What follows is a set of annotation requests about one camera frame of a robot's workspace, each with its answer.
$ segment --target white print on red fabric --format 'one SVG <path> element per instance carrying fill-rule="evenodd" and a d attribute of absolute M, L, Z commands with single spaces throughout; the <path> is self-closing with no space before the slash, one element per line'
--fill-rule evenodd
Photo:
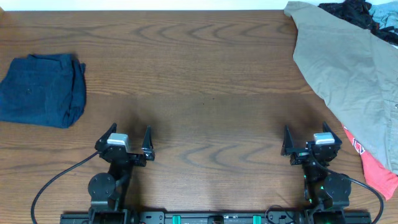
<path fill-rule="evenodd" d="M 362 144 L 359 143 L 359 141 L 356 140 L 356 138 L 354 138 L 354 137 L 353 137 L 353 146 L 354 146 L 355 150 L 359 153 L 359 155 L 362 155 L 364 152 L 366 152 L 364 147 L 362 146 Z"/>

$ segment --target light gray fabric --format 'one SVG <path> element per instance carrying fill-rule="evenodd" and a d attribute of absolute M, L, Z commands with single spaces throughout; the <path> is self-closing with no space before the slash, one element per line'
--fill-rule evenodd
<path fill-rule="evenodd" d="M 304 2 L 293 59 L 314 92 L 380 163 L 398 174 L 398 50 L 369 30 Z"/>

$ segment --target wooden table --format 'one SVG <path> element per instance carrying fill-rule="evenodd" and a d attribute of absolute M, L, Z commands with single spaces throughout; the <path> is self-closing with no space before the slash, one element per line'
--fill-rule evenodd
<path fill-rule="evenodd" d="M 83 160 L 118 123 L 140 151 L 152 125 L 156 161 L 133 171 L 138 210 L 266 210 L 303 203 L 303 172 L 280 156 L 283 128 L 297 142 L 322 130 L 343 140 L 331 168 L 364 181 L 339 121 L 293 61 L 297 30 L 282 11 L 8 12 L 0 22 L 0 78 L 27 54 L 74 53 L 87 64 L 85 113 L 69 129 L 0 123 L 0 222 L 30 223 L 30 205 L 55 174 Z M 55 181 L 39 223 L 87 211 L 94 158 Z M 375 217 L 377 198 L 353 185 L 351 209 Z M 380 223 L 396 223 L 398 198 Z"/>

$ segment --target black cloth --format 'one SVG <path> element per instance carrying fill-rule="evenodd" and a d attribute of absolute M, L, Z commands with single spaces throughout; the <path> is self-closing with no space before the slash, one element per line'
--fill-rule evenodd
<path fill-rule="evenodd" d="M 365 0 L 346 0 L 343 3 L 322 3 L 318 7 L 362 29 L 370 30 L 373 35 L 390 44 L 398 45 L 397 34 L 389 32 L 386 29 L 379 29 L 379 24 L 373 21 L 373 17 L 369 14 L 372 4 L 365 2 Z"/>
<path fill-rule="evenodd" d="M 15 58 L 0 83 L 0 121 L 68 128 L 84 111 L 84 72 L 70 54 Z"/>

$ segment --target green tape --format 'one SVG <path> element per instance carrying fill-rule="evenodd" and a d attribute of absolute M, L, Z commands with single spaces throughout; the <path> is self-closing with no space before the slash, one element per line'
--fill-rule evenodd
<path fill-rule="evenodd" d="M 181 216 L 173 215 L 173 224 L 181 224 Z"/>
<path fill-rule="evenodd" d="M 261 216 L 253 215 L 253 224 L 261 224 Z"/>

